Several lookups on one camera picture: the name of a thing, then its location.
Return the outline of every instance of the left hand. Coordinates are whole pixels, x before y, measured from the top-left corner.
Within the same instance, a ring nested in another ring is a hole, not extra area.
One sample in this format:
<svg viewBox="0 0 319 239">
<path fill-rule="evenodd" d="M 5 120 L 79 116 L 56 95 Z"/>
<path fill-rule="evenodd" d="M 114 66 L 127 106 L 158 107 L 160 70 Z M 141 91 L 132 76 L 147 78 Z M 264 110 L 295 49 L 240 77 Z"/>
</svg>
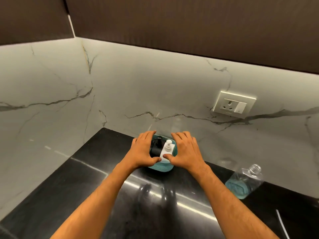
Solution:
<svg viewBox="0 0 319 239">
<path fill-rule="evenodd" d="M 161 161 L 160 157 L 150 157 L 149 151 L 153 135 L 156 131 L 141 133 L 138 138 L 132 141 L 131 149 L 127 152 L 122 162 L 132 169 L 139 167 L 150 167 Z"/>
</svg>

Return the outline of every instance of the black countertop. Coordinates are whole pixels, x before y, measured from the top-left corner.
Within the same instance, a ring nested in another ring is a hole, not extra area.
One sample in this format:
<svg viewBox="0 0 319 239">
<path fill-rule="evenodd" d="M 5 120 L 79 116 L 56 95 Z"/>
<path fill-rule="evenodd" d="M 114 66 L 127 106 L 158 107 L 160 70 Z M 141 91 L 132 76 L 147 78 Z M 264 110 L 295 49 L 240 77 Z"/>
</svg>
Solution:
<svg viewBox="0 0 319 239">
<path fill-rule="evenodd" d="M 130 149 L 132 137 L 102 128 L 0 222 L 0 238 L 50 238 Z M 207 163 L 222 182 L 232 171 Z M 316 199 L 263 183 L 242 202 L 280 238 L 319 237 Z M 174 167 L 141 168 L 122 186 L 102 238 L 224 238 L 194 178 Z"/>
</svg>

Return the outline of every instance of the white marble wall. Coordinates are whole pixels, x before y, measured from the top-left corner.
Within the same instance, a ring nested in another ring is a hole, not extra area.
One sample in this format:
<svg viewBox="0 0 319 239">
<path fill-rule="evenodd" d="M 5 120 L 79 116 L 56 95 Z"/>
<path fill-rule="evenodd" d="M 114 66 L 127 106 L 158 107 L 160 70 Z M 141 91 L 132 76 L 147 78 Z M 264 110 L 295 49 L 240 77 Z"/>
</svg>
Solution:
<svg viewBox="0 0 319 239">
<path fill-rule="evenodd" d="M 79 39 L 0 46 L 0 219 L 101 127 Z"/>
<path fill-rule="evenodd" d="M 319 197 L 317 75 L 81 38 L 0 59 L 0 219 L 102 126 L 189 130 L 205 160 Z M 210 112 L 221 90 L 257 97 L 246 120 Z"/>
<path fill-rule="evenodd" d="M 188 130 L 206 161 L 258 163 L 266 181 L 319 197 L 319 76 L 83 39 L 105 127 Z M 210 109 L 221 90 L 257 98 L 239 120 Z"/>
</svg>

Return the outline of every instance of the teal basket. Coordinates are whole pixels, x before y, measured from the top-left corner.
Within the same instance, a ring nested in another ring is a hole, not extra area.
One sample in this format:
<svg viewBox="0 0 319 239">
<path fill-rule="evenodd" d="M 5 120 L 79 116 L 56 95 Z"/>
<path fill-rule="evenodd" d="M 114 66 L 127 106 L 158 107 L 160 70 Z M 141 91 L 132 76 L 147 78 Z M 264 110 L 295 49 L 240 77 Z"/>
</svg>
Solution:
<svg viewBox="0 0 319 239">
<path fill-rule="evenodd" d="M 153 135 L 152 140 L 154 140 L 157 137 L 162 137 L 162 139 L 164 141 L 166 141 L 168 139 L 172 140 L 172 144 L 175 145 L 174 150 L 173 150 L 173 156 L 177 155 L 177 145 L 176 145 L 176 142 L 173 139 L 155 134 L 155 135 Z M 156 164 L 154 164 L 153 166 L 151 166 L 149 168 L 157 170 L 157 171 L 160 171 L 160 172 L 168 172 L 168 171 L 172 170 L 173 167 L 174 167 L 174 165 L 172 165 L 170 162 L 162 162 L 161 161 L 161 162 L 157 162 Z"/>
</svg>

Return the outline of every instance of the clear plastic bottle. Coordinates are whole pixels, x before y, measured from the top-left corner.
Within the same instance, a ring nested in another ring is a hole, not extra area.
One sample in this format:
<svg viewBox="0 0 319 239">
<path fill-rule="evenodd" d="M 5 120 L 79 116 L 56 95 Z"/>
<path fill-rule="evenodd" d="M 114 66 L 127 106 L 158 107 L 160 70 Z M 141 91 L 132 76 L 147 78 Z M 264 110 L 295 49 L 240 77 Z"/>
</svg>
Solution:
<svg viewBox="0 0 319 239">
<path fill-rule="evenodd" d="M 244 199 L 262 183 L 261 167 L 253 164 L 249 169 L 240 169 L 233 173 L 225 185 L 238 199 Z"/>
</svg>

